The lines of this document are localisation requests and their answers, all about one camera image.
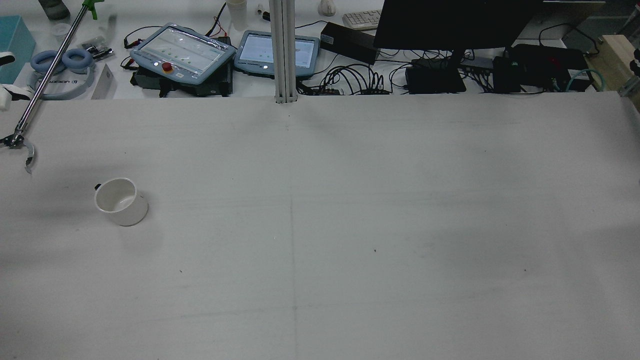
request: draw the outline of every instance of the black router box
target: black router box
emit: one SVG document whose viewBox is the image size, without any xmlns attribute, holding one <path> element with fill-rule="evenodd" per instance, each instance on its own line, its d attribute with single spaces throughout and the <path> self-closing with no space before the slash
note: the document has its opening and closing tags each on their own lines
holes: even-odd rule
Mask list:
<svg viewBox="0 0 640 360">
<path fill-rule="evenodd" d="M 373 35 L 328 22 L 320 33 L 320 48 L 373 65 L 378 49 Z"/>
<path fill-rule="evenodd" d="M 519 64 L 520 84 L 547 89 L 558 86 L 564 90 L 572 74 L 588 68 L 582 51 L 564 47 L 518 44 L 509 50 L 509 59 Z M 591 73 L 586 72 L 572 81 L 569 90 L 585 91 L 592 83 Z"/>
</svg>

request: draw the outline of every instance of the metal pole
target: metal pole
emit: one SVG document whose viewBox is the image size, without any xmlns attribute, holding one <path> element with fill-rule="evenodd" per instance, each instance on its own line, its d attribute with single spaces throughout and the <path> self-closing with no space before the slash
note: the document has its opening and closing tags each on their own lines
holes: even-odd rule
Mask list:
<svg viewBox="0 0 640 360">
<path fill-rule="evenodd" d="M 71 39 L 75 35 L 76 30 L 80 26 L 80 22 L 82 21 L 88 9 L 89 7 L 83 4 L 82 9 L 78 13 L 78 16 L 76 17 L 73 25 L 71 25 L 71 29 L 69 30 L 67 37 L 65 37 L 64 41 L 62 41 L 62 44 L 58 49 L 58 53 L 56 54 L 56 56 L 53 58 L 53 61 L 51 62 L 51 66 L 49 67 L 49 70 L 47 70 L 47 73 L 44 75 L 44 78 L 42 78 L 42 81 L 38 85 L 38 88 L 36 89 L 35 94 L 33 94 L 33 98 L 29 102 L 29 105 L 27 105 L 26 110 L 24 110 L 24 114 L 22 114 L 22 118 L 20 118 L 20 121 L 15 126 L 15 132 L 13 133 L 13 138 L 11 139 L 11 143 L 10 143 L 12 146 L 17 144 L 17 142 L 19 141 L 20 135 L 23 132 L 25 132 L 27 126 L 29 125 L 29 116 L 31 115 L 31 112 L 35 109 L 36 105 L 38 104 L 40 100 L 40 96 L 42 96 L 42 93 L 47 87 L 47 84 L 49 84 L 49 80 L 53 75 L 53 72 L 56 69 L 56 66 L 58 66 L 58 64 L 60 63 L 60 59 L 62 59 L 62 54 L 64 54 L 65 51 L 67 51 L 67 48 L 71 43 Z"/>
</svg>

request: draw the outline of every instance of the bottle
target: bottle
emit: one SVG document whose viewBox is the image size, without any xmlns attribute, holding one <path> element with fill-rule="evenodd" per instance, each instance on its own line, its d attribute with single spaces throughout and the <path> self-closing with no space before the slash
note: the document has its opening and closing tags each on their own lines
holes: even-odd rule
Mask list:
<svg viewBox="0 0 640 360">
<path fill-rule="evenodd" d="M 62 20 L 66 19 L 69 14 L 69 9 L 62 2 L 62 0 L 38 0 L 40 6 L 44 10 L 49 20 Z"/>
</svg>

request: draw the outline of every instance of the blue headphone ear cup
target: blue headphone ear cup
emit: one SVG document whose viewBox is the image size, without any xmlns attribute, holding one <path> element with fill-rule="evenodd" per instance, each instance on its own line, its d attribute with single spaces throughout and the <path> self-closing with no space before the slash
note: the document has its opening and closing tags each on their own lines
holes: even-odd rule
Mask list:
<svg viewBox="0 0 640 360">
<path fill-rule="evenodd" d="M 62 62 L 71 70 L 80 70 L 93 64 L 93 56 L 84 49 L 71 49 L 62 55 Z"/>
<path fill-rule="evenodd" d="M 41 53 L 35 54 L 34 57 L 31 58 L 31 68 L 41 74 L 46 74 L 51 66 L 51 62 L 56 57 L 58 52 L 54 50 L 46 50 Z M 63 70 L 65 70 L 66 66 L 64 63 L 58 63 L 56 66 L 56 70 L 54 74 L 57 74 Z"/>
</svg>

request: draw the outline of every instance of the plastic cup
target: plastic cup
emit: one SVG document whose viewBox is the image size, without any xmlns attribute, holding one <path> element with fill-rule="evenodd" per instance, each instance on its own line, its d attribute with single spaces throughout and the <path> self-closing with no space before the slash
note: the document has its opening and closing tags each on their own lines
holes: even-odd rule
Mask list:
<svg viewBox="0 0 640 360">
<path fill-rule="evenodd" d="M 95 207 L 112 222 L 131 226 L 140 222 L 148 210 L 148 202 L 137 186 L 126 177 L 117 177 L 96 186 Z"/>
<path fill-rule="evenodd" d="M 238 31 L 246 30 L 246 0 L 227 1 L 227 8 L 231 14 L 231 24 Z"/>
</svg>

